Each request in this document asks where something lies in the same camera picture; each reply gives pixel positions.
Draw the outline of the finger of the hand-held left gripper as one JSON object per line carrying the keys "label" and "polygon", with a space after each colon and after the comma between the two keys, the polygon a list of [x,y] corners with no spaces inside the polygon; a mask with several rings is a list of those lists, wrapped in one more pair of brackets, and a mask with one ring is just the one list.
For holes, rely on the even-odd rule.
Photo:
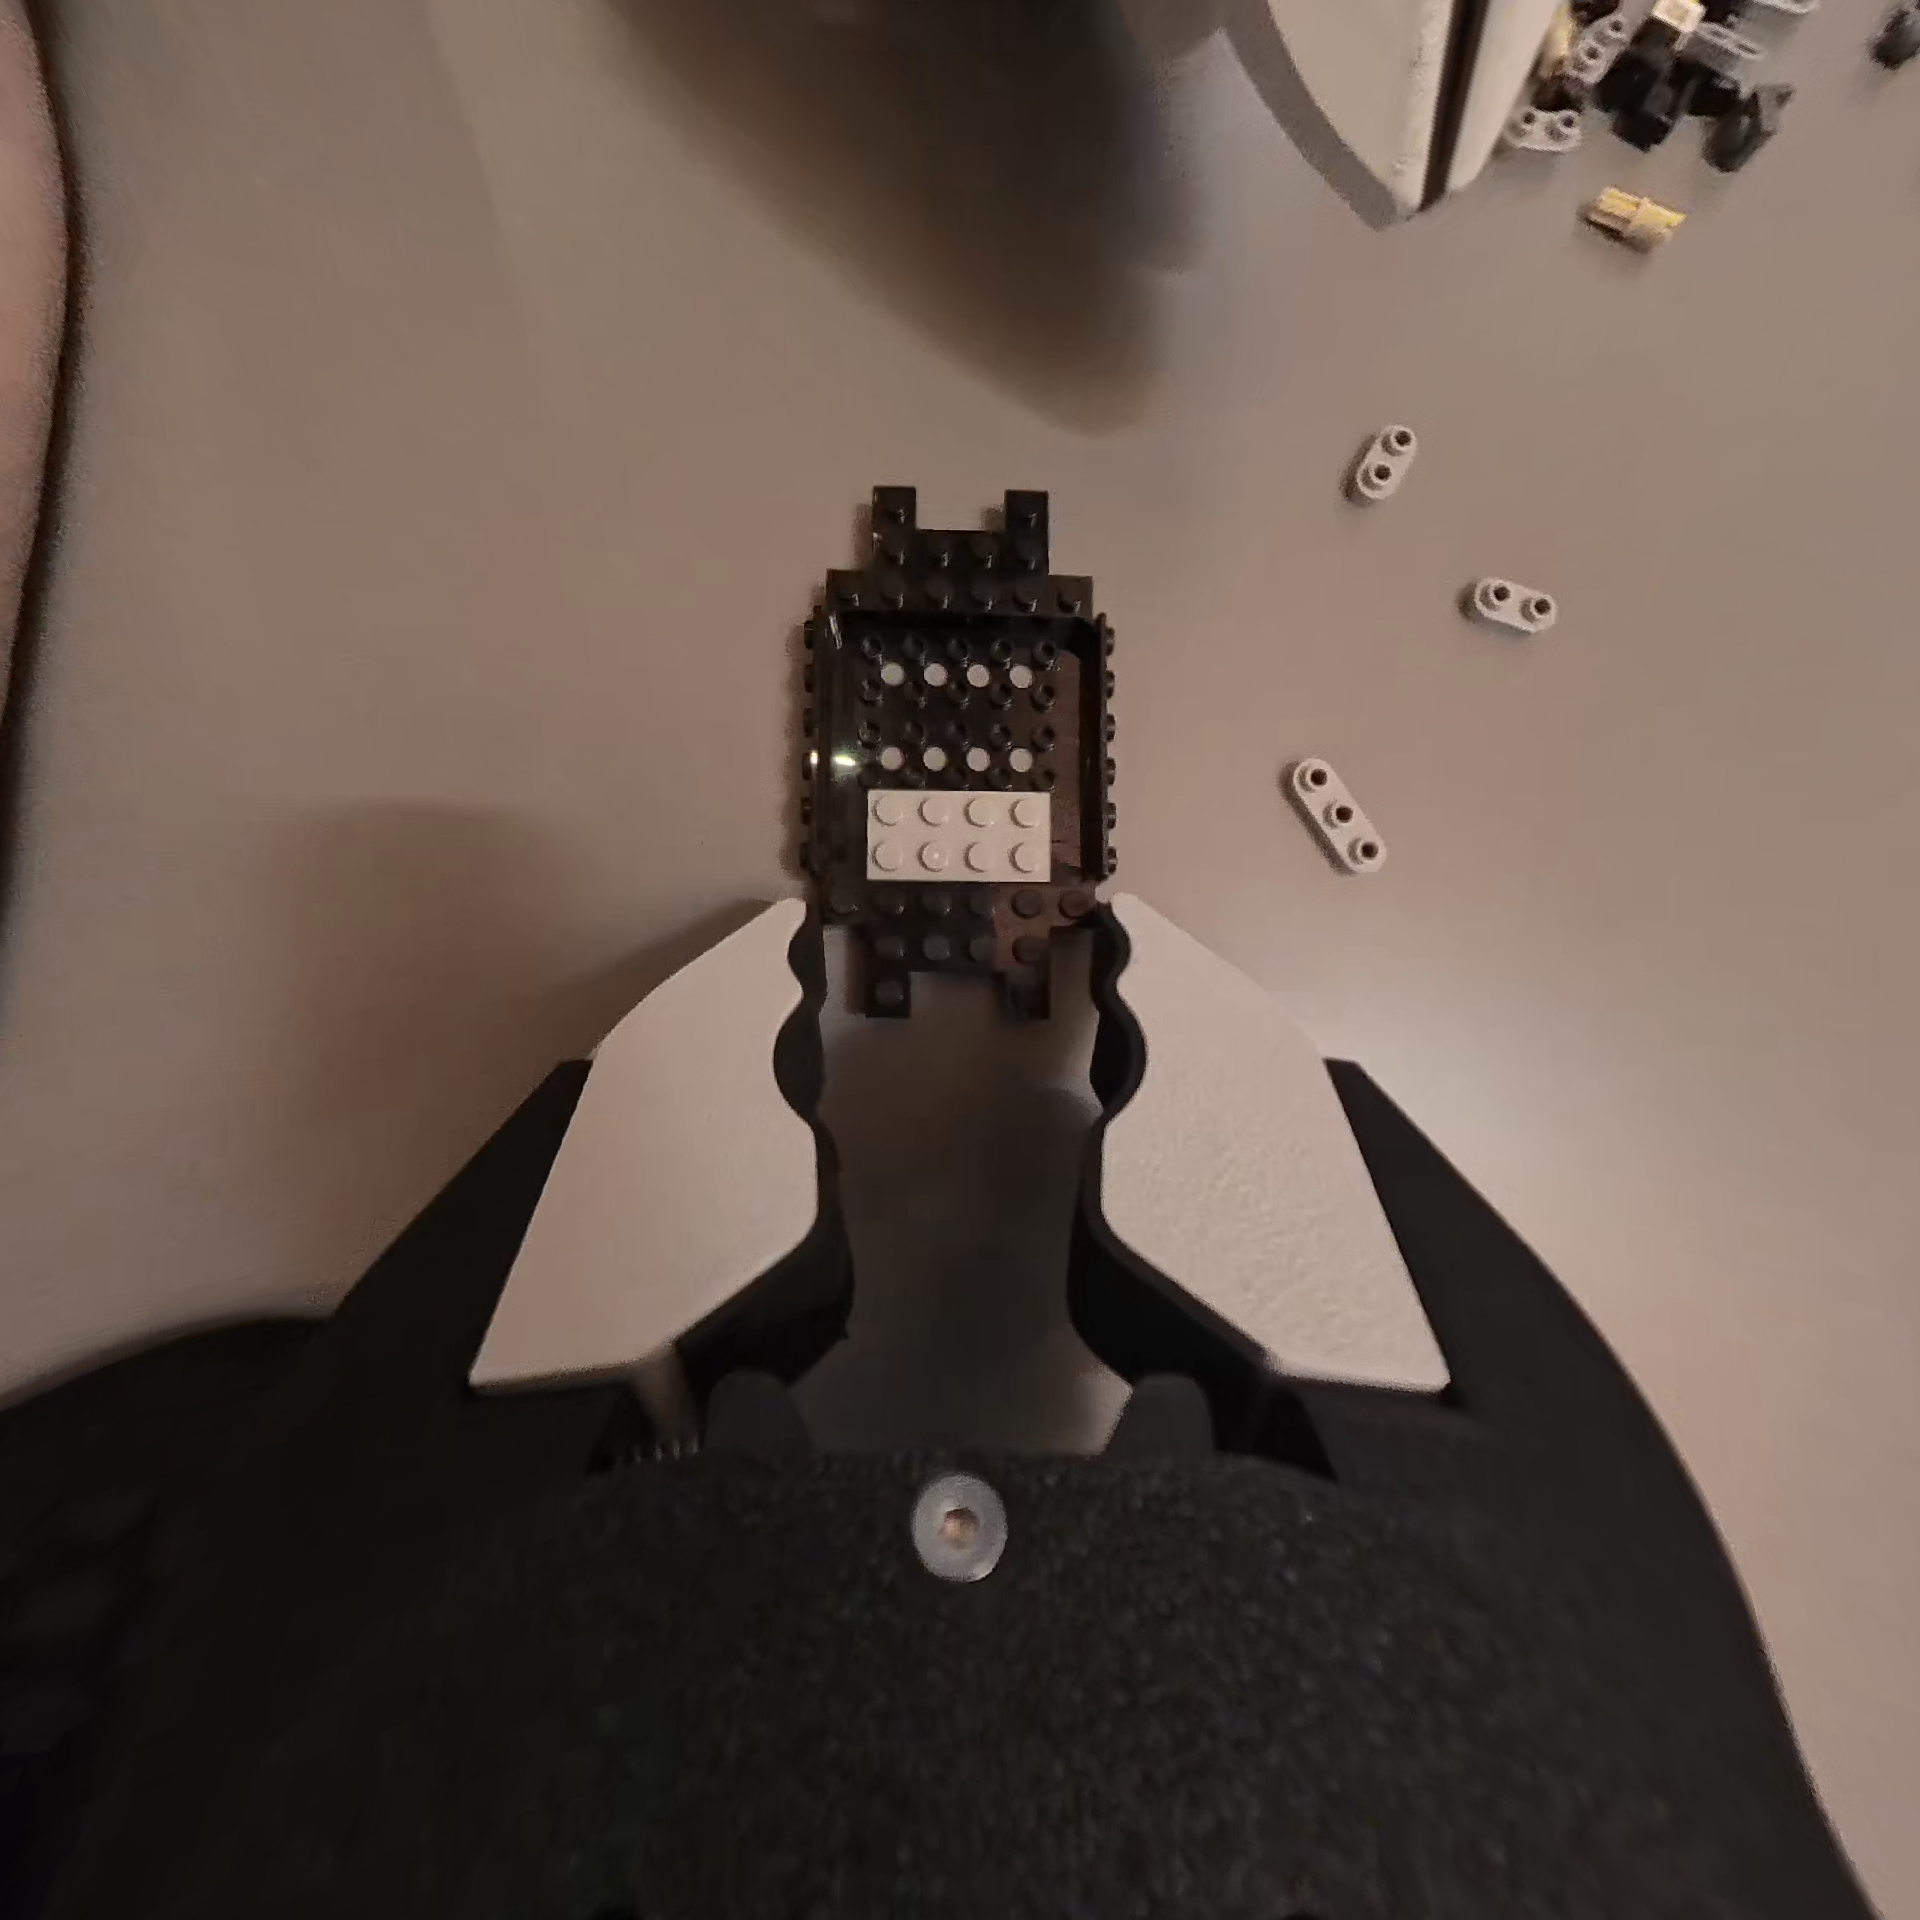
{"label": "finger of the hand-held left gripper", "polygon": [[1460,52],[1447,55],[1440,192],[1461,192],[1481,175],[1509,117],[1525,106],[1548,39],[1548,0],[1475,0],[1460,3],[1460,24]]}
{"label": "finger of the hand-held left gripper", "polygon": [[1447,43],[1447,0],[1265,3],[1265,106],[1365,228],[1397,228],[1429,194]]}

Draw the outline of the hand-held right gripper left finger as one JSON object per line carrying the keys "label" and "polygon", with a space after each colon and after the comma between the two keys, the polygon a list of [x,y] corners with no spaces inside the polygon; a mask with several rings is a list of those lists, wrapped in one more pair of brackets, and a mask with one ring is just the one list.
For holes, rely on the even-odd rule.
{"label": "hand-held right gripper left finger", "polygon": [[822,926],[787,894],[593,1047],[493,1322],[479,1390],[677,1357],[798,1380],[848,1333],[854,1256],[822,1102]]}

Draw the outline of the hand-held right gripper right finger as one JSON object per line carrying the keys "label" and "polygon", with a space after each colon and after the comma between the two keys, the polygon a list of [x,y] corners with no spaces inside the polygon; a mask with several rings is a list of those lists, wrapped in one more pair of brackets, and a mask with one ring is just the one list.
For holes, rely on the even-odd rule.
{"label": "hand-held right gripper right finger", "polygon": [[1244,972],[1143,894],[1097,915],[1085,1233],[1254,1376],[1447,1386],[1333,1066]]}

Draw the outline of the pile of small brick pieces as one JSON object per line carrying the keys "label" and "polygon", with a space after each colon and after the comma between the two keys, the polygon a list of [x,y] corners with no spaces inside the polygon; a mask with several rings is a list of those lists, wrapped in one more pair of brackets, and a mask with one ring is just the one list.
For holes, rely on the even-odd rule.
{"label": "pile of small brick pieces", "polygon": [[1913,146],[1913,3],[1557,3],[1481,202],[1649,262],[1833,205],[1881,146]]}

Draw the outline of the light grey long link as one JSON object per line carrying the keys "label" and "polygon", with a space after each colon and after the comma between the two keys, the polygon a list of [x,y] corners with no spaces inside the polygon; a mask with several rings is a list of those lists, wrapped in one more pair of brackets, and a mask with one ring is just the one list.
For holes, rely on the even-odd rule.
{"label": "light grey long link", "polygon": [[1299,802],[1307,836],[1333,860],[1333,871],[1341,871],[1341,873],[1375,873],[1380,871],[1387,845],[1380,845],[1373,813],[1355,802],[1355,793],[1349,791],[1349,778],[1325,759],[1316,759],[1316,753],[1294,759],[1284,782],[1288,782],[1288,800]]}

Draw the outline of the light grey brick plate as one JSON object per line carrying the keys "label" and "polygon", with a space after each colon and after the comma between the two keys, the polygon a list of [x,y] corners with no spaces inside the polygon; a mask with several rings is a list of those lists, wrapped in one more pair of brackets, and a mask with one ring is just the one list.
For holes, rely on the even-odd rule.
{"label": "light grey brick plate", "polygon": [[862,878],[1043,884],[1051,793],[1040,791],[874,791]]}

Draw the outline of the black brick plate assembly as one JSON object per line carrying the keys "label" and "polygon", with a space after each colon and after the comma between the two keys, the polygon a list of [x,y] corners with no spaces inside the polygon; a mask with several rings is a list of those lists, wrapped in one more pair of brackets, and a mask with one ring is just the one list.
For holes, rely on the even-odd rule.
{"label": "black brick plate assembly", "polygon": [[[859,561],[798,645],[798,873],[854,952],[854,1004],[904,1021],[920,980],[984,980],[1008,1021],[1051,1016],[1053,952],[1116,873],[1116,630],[1051,561],[1051,496],[1008,488],[970,526],[874,488]],[[862,878],[874,791],[1051,793],[1051,878]]]}

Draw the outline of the grey desk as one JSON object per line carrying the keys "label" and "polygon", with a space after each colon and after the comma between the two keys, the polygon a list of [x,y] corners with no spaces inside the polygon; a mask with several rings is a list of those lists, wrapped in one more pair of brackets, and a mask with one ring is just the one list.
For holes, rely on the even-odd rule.
{"label": "grey desk", "polygon": [[[869,488],[1043,488],[1116,625],[1121,884],[1607,1333],[1913,1916],[1913,146],[1625,262],[1491,173],[1365,233],[1218,11],[47,28],[83,292],[5,1380],[327,1307],[777,894],[777,651]],[[1354,501],[1387,420],[1415,462]]]}

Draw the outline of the person's dark trousers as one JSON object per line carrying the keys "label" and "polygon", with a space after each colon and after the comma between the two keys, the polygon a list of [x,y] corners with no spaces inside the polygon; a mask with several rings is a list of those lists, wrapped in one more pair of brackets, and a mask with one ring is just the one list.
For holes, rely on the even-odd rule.
{"label": "person's dark trousers", "polygon": [[104,1357],[0,1424],[0,1916],[38,1916],[92,1794],[158,1527],[322,1322],[258,1315]]}

